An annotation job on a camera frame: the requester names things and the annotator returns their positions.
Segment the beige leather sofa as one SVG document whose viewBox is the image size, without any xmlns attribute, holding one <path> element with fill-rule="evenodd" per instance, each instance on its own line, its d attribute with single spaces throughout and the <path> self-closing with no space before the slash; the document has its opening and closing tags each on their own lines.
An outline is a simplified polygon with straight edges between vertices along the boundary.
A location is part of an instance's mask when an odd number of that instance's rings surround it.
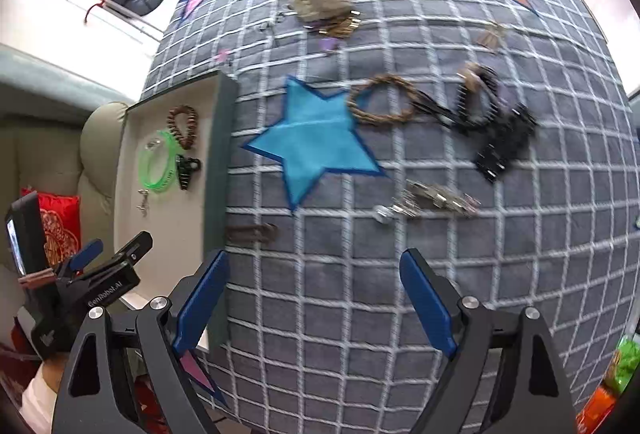
<svg viewBox="0 0 640 434">
<path fill-rule="evenodd" d="M 99 239 L 101 266 L 114 254 L 114 190 L 127 105 L 109 102 L 78 128 L 27 116 L 1 119 L 1 213 L 23 188 L 79 198 L 80 238 Z"/>
</svg>

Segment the small beige hair clip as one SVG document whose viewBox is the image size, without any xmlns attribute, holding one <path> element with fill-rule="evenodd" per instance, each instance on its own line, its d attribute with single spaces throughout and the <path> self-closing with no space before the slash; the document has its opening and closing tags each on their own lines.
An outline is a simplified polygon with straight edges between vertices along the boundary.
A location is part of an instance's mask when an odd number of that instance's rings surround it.
<svg viewBox="0 0 640 434">
<path fill-rule="evenodd" d="M 476 44 L 485 47 L 486 50 L 490 50 L 491 53 L 495 54 L 498 52 L 505 34 L 505 26 L 495 21 L 489 21 L 486 28 L 477 38 Z"/>
</svg>

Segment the red embroidered cushion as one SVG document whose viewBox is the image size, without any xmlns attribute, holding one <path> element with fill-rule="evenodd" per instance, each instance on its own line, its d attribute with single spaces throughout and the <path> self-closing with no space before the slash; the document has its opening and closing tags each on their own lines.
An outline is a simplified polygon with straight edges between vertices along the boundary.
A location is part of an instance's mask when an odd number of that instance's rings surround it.
<svg viewBox="0 0 640 434">
<path fill-rule="evenodd" d="M 38 194 L 44 231 L 44 253 L 51 267 L 58 266 L 81 249 L 80 197 Z"/>
</svg>

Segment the silver pearl pendant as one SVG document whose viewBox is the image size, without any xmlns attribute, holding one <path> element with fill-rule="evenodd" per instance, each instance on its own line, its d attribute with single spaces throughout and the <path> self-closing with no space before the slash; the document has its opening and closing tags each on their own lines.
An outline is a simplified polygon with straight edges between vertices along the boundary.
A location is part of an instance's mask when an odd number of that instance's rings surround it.
<svg viewBox="0 0 640 434">
<path fill-rule="evenodd" d="M 394 209 L 390 206 L 375 206 L 373 212 L 375 220 L 381 224 L 390 224 L 395 219 Z"/>
</svg>

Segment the brown hair clip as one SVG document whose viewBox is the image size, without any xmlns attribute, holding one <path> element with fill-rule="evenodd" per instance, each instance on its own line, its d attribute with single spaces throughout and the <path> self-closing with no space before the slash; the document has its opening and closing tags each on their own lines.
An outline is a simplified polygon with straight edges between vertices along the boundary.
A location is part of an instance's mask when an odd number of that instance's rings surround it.
<svg viewBox="0 0 640 434">
<path fill-rule="evenodd" d="M 234 244 L 258 242 L 268 244 L 278 235 L 278 226 L 271 223 L 227 226 L 224 230 L 226 240 Z"/>
</svg>

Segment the beige jewelry tray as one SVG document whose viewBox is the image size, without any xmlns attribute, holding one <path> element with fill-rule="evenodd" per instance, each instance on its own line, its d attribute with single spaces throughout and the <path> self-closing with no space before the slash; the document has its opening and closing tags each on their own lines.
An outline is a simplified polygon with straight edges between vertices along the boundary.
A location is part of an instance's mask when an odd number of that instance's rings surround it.
<svg viewBox="0 0 640 434">
<path fill-rule="evenodd" d="M 136 266 L 139 284 L 122 299 L 134 310 L 168 295 L 210 252 L 224 247 L 238 88 L 235 80 L 212 71 L 169 87 L 126 112 L 114 194 L 114 246 L 120 248 L 142 230 L 153 238 L 151 251 Z M 170 110 L 182 105 L 198 113 L 195 144 L 184 155 L 200 159 L 202 168 L 193 174 L 188 190 L 181 190 L 174 180 L 156 194 L 140 185 L 139 152 L 145 137 L 166 130 Z"/>
</svg>

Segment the dark metal hairpin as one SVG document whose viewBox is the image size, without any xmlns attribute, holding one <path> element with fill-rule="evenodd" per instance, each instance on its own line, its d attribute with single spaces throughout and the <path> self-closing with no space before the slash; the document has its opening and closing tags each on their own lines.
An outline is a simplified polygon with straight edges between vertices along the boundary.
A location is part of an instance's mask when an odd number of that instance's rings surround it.
<svg viewBox="0 0 640 434">
<path fill-rule="evenodd" d="M 286 12 L 282 12 L 282 10 L 280 10 L 280 12 L 277 12 L 273 17 L 258 24 L 257 31 L 263 34 L 274 35 L 274 32 L 276 32 L 277 25 L 280 24 L 280 22 L 282 22 L 283 20 L 285 20 L 285 18 L 286 18 Z"/>
</svg>

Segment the grey checked star blanket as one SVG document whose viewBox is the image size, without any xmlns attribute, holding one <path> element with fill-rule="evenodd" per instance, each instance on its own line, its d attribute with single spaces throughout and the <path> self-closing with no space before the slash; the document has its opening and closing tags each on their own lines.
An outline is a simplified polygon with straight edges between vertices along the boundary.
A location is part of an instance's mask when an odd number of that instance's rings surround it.
<svg viewBox="0 0 640 434">
<path fill-rule="evenodd" d="M 230 246 L 230 338 L 210 371 L 226 408 L 270 433 L 403 433 L 445 361 L 427 343 L 398 276 L 416 248 L 465 294 L 504 310 L 531 305 L 550 327 L 576 407 L 598 387 L 639 287 L 639 145 L 632 111 L 596 20 L 582 0 L 354 0 L 361 24 L 333 54 L 285 0 L 205 0 L 173 14 L 145 82 L 152 95 L 231 56 L 239 82 L 227 216 L 271 223 L 268 244 Z M 506 27 L 498 52 L 476 44 Z M 276 123 L 285 81 L 329 95 L 395 73 L 440 104 L 456 102 L 469 61 L 494 69 L 509 105 L 538 123 L 498 182 L 473 160 L 480 136 L 427 116 L 360 126 L 382 176 L 323 175 L 296 209 L 276 161 L 245 143 Z M 408 180 L 480 202 L 475 215 L 395 211 Z M 375 206 L 395 219 L 381 224 Z"/>
</svg>

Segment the green plastic bangle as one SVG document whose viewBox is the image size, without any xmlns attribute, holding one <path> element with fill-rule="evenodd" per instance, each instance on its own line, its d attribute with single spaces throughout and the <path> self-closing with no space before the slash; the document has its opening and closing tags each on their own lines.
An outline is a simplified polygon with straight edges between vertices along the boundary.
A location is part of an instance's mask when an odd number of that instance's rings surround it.
<svg viewBox="0 0 640 434">
<path fill-rule="evenodd" d="M 176 157 L 181 151 L 178 142 L 168 130 L 158 130 L 146 136 L 138 157 L 140 185 L 160 194 L 174 181 Z"/>
</svg>

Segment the purple heart charm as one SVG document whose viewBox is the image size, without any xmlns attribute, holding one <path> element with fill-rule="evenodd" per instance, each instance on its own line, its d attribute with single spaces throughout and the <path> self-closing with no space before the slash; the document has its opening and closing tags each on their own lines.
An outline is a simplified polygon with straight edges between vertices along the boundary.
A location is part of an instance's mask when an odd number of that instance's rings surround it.
<svg viewBox="0 0 640 434">
<path fill-rule="evenodd" d="M 342 40 L 340 38 L 334 38 L 334 36 L 324 36 L 320 40 L 320 48 L 325 54 L 336 53 L 341 47 Z"/>
</svg>

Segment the black claw hair clip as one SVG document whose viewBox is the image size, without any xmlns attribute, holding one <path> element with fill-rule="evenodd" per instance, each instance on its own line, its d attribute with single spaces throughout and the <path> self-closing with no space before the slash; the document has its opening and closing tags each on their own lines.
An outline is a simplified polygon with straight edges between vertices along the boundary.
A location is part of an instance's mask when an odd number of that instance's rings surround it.
<svg viewBox="0 0 640 434">
<path fill-rule="evenodd" d="M 177 154 L 175 158 L 178 184 L 181 190 L 188 190 L 194 173 L 200 172 L 202 162 L 198 158 Z"/>
</svg>

